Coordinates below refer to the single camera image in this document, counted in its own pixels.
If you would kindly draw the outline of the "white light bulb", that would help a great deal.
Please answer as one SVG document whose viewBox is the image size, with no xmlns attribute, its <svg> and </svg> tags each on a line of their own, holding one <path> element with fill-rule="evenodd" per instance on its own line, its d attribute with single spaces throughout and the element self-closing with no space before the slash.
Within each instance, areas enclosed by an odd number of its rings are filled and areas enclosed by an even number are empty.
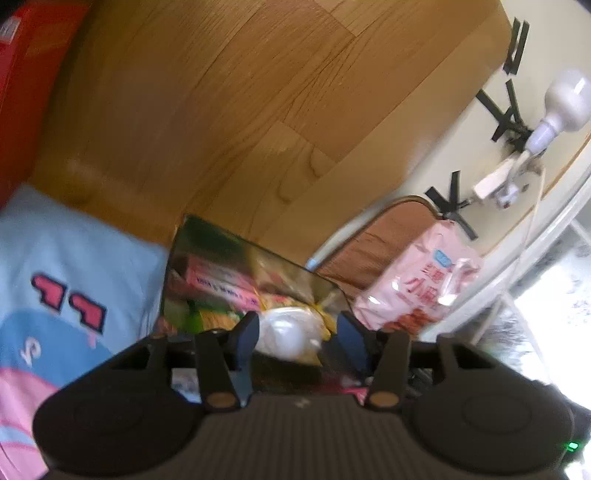
<svg viewBox="0 0 591 480">
<path fill-rule="evenodd" d="M 579 70 L 566 70 L 549 86 L 545 115 L 529 136 L 525 150 L 541 154 L 563 132 L 576 132 L 590 120 L 590 80 Z"/>
</svg>

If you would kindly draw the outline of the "brown seat cushion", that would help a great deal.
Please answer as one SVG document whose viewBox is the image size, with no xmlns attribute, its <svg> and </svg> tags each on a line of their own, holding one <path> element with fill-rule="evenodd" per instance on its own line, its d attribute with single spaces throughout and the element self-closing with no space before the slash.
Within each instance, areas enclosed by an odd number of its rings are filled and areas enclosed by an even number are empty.
<svg viewBox="0 0 591 480">
<path fill-rule="evenodd" d="M 416 195 L 402 197 L 335 247 L 313 270 L 353 298 L 440 219 L 441 214 L 428 200 Z"/>
</svg>

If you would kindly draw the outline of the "wooden board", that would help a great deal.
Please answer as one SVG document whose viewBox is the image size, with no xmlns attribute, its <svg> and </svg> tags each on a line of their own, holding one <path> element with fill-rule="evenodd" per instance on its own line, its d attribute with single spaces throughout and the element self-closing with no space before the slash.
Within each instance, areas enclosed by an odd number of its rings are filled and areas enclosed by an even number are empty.
<svg viewBox="0 0 591 480">
<path fill-rule="evenodd" d="M 304 263 L 503 63 L 497 1 L 97 1 L 32 184 L 165 243 L 188 213 Z"/>
</svg>

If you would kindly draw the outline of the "black sheep print box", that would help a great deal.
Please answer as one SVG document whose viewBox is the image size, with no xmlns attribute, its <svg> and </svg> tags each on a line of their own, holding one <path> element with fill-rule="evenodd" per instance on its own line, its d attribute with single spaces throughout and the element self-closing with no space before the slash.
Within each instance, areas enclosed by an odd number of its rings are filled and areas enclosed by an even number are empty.
<svg viewBox="0 0 591 480">
<path fill-rule="evenodd" d="M 359 387 L 337 340 L 347 310 L 337 284 L 228 230 L 192 215 L 176 230 L 160 315 L 184 339 L 219 335 L 240 400 Z"/>
</svg>

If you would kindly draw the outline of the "red gift bag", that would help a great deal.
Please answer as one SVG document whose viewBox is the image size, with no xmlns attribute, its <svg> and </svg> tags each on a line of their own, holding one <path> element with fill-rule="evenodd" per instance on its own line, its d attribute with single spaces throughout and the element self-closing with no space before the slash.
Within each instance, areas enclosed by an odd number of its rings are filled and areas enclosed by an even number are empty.
<svg viewBox="0 0 591 480">
<path fill-rule="evenodd" d="M 1 3 L 1 202 L 31 174 L 49 98 L 90 1 Z"/>
</svg>

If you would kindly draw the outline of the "large pink snack bag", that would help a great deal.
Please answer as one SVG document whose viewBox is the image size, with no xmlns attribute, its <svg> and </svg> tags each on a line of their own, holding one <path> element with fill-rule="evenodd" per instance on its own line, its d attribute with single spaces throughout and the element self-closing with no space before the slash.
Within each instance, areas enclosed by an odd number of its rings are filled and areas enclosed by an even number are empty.
<svg viewBox="0 0 591 480">
<path fill-rule="evenodd" d="M 416 337 L 447 316 L 482 265 L 457 224 L 438 221 L 356 296 L 353 313 L 370 330 L 403 330 Z"/>
</svg>

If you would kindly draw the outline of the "white power adapter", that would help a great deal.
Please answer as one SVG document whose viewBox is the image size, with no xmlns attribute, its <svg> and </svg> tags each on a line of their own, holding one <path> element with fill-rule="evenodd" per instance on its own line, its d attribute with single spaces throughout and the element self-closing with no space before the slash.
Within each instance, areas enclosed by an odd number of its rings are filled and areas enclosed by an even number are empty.
<svg viewBox="0 0 591 480">
<path fill-rule="evenodd" d="M 474 197 L 480 202 L 492 198 L 501 210 L 511 207 L 520 192 L 516 179 L 525 171 L 530 160 L 528 151 L 510 155 L 473 187 Z"/>
</svg>

